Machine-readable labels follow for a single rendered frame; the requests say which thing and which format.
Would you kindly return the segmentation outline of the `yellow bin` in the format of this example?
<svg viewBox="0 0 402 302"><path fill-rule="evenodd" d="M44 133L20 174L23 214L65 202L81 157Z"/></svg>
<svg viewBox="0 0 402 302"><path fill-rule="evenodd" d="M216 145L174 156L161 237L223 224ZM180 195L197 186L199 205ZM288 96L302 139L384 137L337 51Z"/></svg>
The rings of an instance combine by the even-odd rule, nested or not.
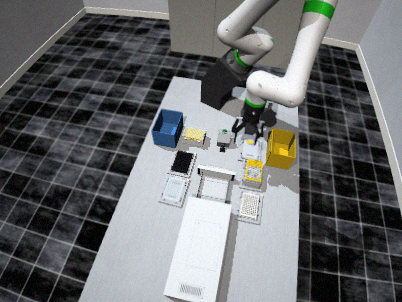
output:
<svg viewBox="0 0 402 302"><path fill-rule="evenodd" d="M272 128L267 141L266 165L288 170L294 159L295 132Z"/></svg>

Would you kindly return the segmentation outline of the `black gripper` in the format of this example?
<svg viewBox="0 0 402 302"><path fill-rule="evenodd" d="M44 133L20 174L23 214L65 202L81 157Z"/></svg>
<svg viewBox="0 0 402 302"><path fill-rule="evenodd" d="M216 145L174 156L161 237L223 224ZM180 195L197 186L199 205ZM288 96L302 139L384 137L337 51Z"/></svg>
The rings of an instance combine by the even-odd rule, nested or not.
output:
<svg viewBox="0 0 402 302"><path fill-rule="evenodd" d="M240 122L241 120L242 120L243 122L237 127L238 122ZM233 134L235 135L235 138L234 138L234 142L235 142L235 141L236 141L236 137L237 137L237 133L238 133L243 127L245 127L245 124L248 123L248 122L254 123L254 124L256 125L256 127L257 127L257 124L260 123L260 126L261 126L261 135L260 135L260 133L259 133L259 130L258 130L258 133L256 133L256 138L255 138L255 141L254 141L254 146L255 146L255 145L256 145L256 142L257 142L257 139L260 139L260 137L263 137L263 133L264 133L265 120L260 121L260 115L259 115L259 116L251 116L251 115L247 114L247 113L244 111L243 117L236 116L236 121L235 121L235 123L234 123L233 126L232 126L231 132L233 132ZM236 128L236 127L237 127L237 128ZM236 129L235 129L235 128L236 128Z"/></svg>

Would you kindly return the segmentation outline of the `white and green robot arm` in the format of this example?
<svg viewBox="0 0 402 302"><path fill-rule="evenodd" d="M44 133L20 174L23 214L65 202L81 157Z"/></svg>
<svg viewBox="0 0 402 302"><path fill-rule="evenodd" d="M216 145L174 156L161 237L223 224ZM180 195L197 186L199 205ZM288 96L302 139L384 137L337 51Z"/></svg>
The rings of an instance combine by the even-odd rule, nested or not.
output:
<svg viewBox="0 0 402 302"><path fill-rule="evenodd" d="M245 0L219 24L219 40L235 50L226 57L234 73L246 74L250 66L272 50L272 36L266 30L253 26L278 1ZM337 3L338 0L305 0L295 47L285 76L280 79L265 71L253 72L246 82L243 108L247 114L263 114L267 100L287 108L302 104L315 58Z"/></svg>

